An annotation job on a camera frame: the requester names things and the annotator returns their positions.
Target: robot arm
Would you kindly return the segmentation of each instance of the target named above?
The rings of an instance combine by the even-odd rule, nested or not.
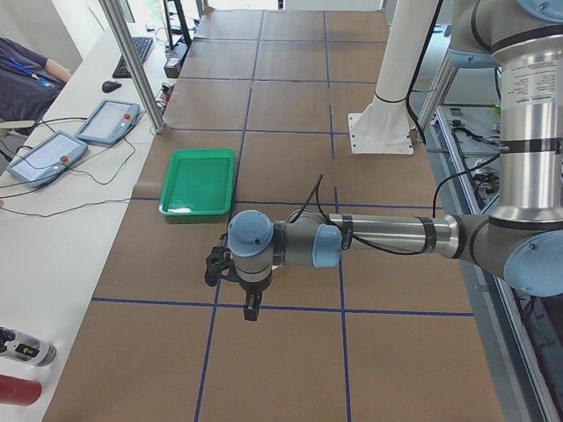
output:
[[[398,8],[413,7],[409,1]],[[499,206],[490,216],[442,219],[300,212],[270,222],[245,211],[230,222],[228,244],[213,249],[206,271],[210,286],[223,278],[246,291],[245,319],[256,321],[272,266],[337,266],[342,251],[359,247],[440,253],[530,295],[563,293],[563,4],[464,0],[454,14],[451,48],[467,57],[492,53],[503,68]],[[397,37],[391,29],[390,43]]]

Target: computer mouse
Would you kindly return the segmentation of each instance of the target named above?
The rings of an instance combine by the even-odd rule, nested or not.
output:
[[[112,91],[117,90],[121,86],[121,83],[117,81],[105,81],[102,84],[102,91],[106,94]]]

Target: blue joint cap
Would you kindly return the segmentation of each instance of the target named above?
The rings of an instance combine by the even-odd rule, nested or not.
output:
[[[486,69],[495,68],[499,63],[488,53],[450,50],[450,62],[455,68]]]
[[[518,246],[504,265],[504,280],[528,295],[563,293],[563,230],[548,231]]]
[[[274,236],[274,224],[260,211],[239,213],[227,229],[230,251],[238,257],[253,257],[264,251]]]
[[[342,235],[338,227],[321,224],[313,242],[313,265],[315,268],[337,266],[340,261]]]
[[[518,4],[534,18],[563,24],[563,2],[558,0],[517,0]]]

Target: dark shirt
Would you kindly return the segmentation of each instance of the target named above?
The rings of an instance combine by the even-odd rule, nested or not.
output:
[[[38,77],[47,79],[52,89],[12,66],[11,57]],[[45,114],[64,87],[63,82],[47,73],[46,63],[46,57],[17,42],[0,38],[0,121],[38,120]]]

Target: keyboard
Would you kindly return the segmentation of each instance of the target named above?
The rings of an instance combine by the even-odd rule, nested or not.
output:
[[[133,45],[137,50],[137,54],[139,55],[139,60],[141,63],[144,63],[149,58],[150,48],[152,47],[152,38],[151,37],[133,37],[131,39],[133,41]],[[115,79],[120,79],[124,77],[131,77],[131,72],[127,69],[127,64],[125,63],[125,59],[121,56],[115,70],[113,71],[112,77]]]

